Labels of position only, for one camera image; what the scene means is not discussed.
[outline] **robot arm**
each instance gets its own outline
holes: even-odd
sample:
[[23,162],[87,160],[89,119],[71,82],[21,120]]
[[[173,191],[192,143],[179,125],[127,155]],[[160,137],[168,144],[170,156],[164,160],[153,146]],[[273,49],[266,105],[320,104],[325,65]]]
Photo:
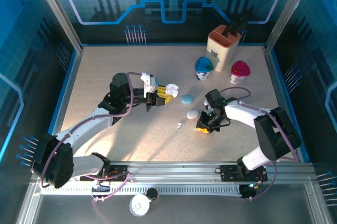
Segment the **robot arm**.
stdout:
[[52,155],[45,172],[45,181],[55,188],[63,186],[70,178],[87,174],[105,177],[111,172],[110,160],[106,157],[92,153],[87,157],[73,157],[73,154],[90,140],[93,136],[114,125],[132,105],[145,103],[146,110],[152,106],[161,106],[169,103],[177,96],[178,87],[169,84],[167,87],[158,86],[156,79],[143,73],[143,89],[133,89],[133,102],[131,102],[131,89],[125,73],[114,75],[110,83],[110,92],[104,97],[89,116],[71,128],[57,135],[43,135],[36,146],[31,171],[41,177],[47,159]]
[[290,152],[281,133],[277,131],[275,124],[266,115],[266,112],[276,118],[294,149],[301,145],[299,135],[284,109],[262,109],[239,103],[235,98],[226,100],[218,90],[210,91],[205,97],[208,113],[201,113],[196,125],[198,131],[219,132],[221,127],[230,125],[230,123],[222,125],[224,120],[229,122],[237,120],[256,130],[259,147],[238,159],[237,171],[240,177],[244,177],[258,167],[276,161]]

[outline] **white tube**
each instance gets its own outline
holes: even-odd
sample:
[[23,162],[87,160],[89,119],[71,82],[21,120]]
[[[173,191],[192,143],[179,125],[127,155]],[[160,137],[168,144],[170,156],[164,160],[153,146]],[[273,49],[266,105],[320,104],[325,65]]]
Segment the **white tube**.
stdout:
[[97,156],[91,154],[87,157],[74,157],[74,172],[72,178],[84,175],[97,175],[102,167],[104,162]]
[[270,160],[262,153],[260,147],[252,150],[242,158],[243,164],[248,170],[255,170],[256,168],[270,162]]
[[255,129],[254,119],[258,116],[263,116],[262,112],[254,111],[246,107],[240,106],[237,101],[232,101],[225,106],[226,115],[231,120],[240,121],[246,125],[251,126]]
[[[87,116],[85,119],[89,117],[94,117],[97,115],[108,115],[109,111],[103,109],[103,108],[96,108],[95,111]],[[64,144],[70,143],[73,154],[75,154],[81,146],[83,146],[88,140],[90,140],[92,137],[94,137],[99,132],[103,131],[104,129],[108,128],[112,125],[113,117],[107,116],[103,118],[97,118],[94,120],[90,120],[86,122],[85,126],[79,127],[74,133],[70,135],[69,138],[67,138],[64,141]],[[58,133],[56,138],[58,140],[61,140],[66,134],[69,133],[69,131],[74,127],[72,126],[69,129],[66,129],[60,133]]]

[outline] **white round lid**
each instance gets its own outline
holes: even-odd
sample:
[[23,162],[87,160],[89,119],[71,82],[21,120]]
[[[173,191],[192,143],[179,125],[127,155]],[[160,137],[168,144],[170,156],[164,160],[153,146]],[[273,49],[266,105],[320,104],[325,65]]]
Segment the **white round lid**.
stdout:
[[150,208],[150,201],[147,196],[138,194],[130,201],[130,211],[135,216],[143,216]]

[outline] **glass panel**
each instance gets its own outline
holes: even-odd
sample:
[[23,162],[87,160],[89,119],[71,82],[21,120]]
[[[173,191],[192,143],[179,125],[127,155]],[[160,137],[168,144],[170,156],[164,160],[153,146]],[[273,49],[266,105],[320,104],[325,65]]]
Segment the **glass panel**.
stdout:
[[[309,157],[337,174],[337,0],[301,0],[274,47]],[[321,179],[331,178],[324,175]],[[336,204],[333,179],[328,204]]]
[[264,43],[287,0],[60,0],[83,43],[205,43],[249,15],[243,42]]
[[0,216],[15,223],[32,175],[23,137],[48,131],[73,48],[46,0],[0,5]]

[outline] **blue edge trim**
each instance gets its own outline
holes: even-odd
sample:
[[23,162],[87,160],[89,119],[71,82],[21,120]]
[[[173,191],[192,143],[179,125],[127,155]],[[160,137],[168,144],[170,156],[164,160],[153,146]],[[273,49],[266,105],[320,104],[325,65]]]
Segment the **blue edge trim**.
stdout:
[[[183,43],[183,44],[175,43],[175,44],[170,44],[170,45],[205,45],[205,44],[206,43],[198,43],[198,44],[195,44],[195,43]],[[123,46],[123,45],[130,46],[129,44],[83,44],[83,46]],[[167,46],[168,44],[167,43],[166,44],[160,43],[160,44],[147,44],[147,45],[150,45],[150,46],[166,45]],[[264,43],[241,43],[239,45],[240,46],[264,46],[265,44]],[[291,117],[292,121],[294,122],[294,127],[296,128],[297,132],[299,133],[301,141],[302,141],[300,149],[301,149],[301,152],[302,152],[302,155],[303,155],[303,161],[304,162],[310,162],[309,155],[308,155],[308,152],[306,150],[306,147],[305,147],[305,144],[304,144],[304,141],[303,141],[302,133],[301,133],[299,124],[297,122],[293,106],[292,106],[291,101],[290,101],[290,97],[288,95],[288,92],[286,91],[285,83],[284,83],[284,80],[283,80],[283,77],[282,77],[281,69],[280,69],[279,63],[277,61],[274,49],[271,50],[271,55],[272,55],[272,60],[274,61],[274,64],[275,64],[277,76],[280,79],[281,88],[282,88],[282,91],[284,93],[286,104],[289,108],[290,117]],[[53,118],[52,118],[52,121],[51,121],[51,125],[49,126],[49,130],[48,130],[49,134],[53,133],[55,123],[56,123],[56,119],[57,119],[58,113],[59,113],[60,108],[61,108],[64,93],[65,93],[65,90],[66,90],[66,87],[67,87],[67,84],[68,84],[68,81],[69,81],[70,73],[72,71],[75,58],[76,58],[76,51],[74,50],[72,59],[70,61],[69,68],[67,70],[67,74],[66,74],[65,79],[64,79],[64,83],[62,85],[60,96],[58,97],[58,101],[57,101],[56,108],[55,108],[55,111],[54,111],[54,115],[53,115]]]
[[289,115],[290,115],[291,120],[294,123],[294,127],[297,130],[297,132],[299,133],[301,141],[302,141],[300,149],[301,149],[301,152],[302,152],[303,161],[304,162],[310,162],[309,155],[308,155],[308,152],[306,150],[306,147],[305,147],[305,144],[304,144],[304,141],[303,141],[303,137],[302,137],[302,133],[301,133],[301,130],[300,130],[300,126],[299,126],[299,124],[297,122],[296,115],[295,115],[295,112],[294,112],[294,109],[293,109],[293,105],[291,104],[288,91],[286,90],[284,79],[282,77],[281,69],[280,69],[280,66],[279,66],[279,62],[277,61],[274,49],[271,50],[271,55],[272,55],[272,59],[273,59],[274,64],[275,64],[275,69],[276,69],[277,76],[280,79],[281,88],[282,88],[282,92],[284,93],[286,104],[287,104],[287,106],[289,108],[289,112],[290,112]]
[[51,124],[50,124],[49,129],[48,129],[49,134],[53,134],[53,130],[54,130],[54,127],[55,127],[55,124],[56,124],[58,113],[60,112],[61,104],[63,102],[64,93],[65,93],[65,90],[66,90],[67,85],[68,85],[70,73],[71,73],[71,71],[73,69],[73,66],[74,66],[74,61],[75,61],[76,55],[77,55],[77,52],[76,52],[76,50],[74,50],[73,55],[72,55],[72,59],[70,60],[69,67],[68,67],[67,73],[66,73],[65,78],[64,78],[64,82],[63,82],[63,85],[62,85],[60,95],[58,96],[58,100],[57,100],[57,104],[56,104],[55,111],[54,111],[54,114],[53,114],[53,118],[52,118]]

